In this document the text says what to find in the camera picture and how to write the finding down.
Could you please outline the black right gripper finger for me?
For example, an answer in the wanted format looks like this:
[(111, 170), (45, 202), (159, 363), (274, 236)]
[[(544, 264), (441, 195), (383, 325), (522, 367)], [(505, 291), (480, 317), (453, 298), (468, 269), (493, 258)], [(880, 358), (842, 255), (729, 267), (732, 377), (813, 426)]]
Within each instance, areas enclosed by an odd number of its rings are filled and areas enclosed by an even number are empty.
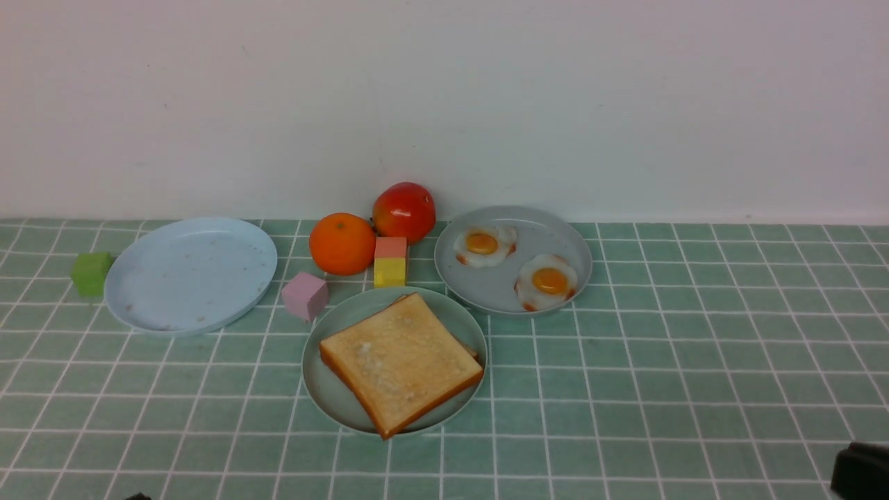
[(851, 441), (836, 454), (831, 491), (841, 499), (887, 499), (888, 447)]

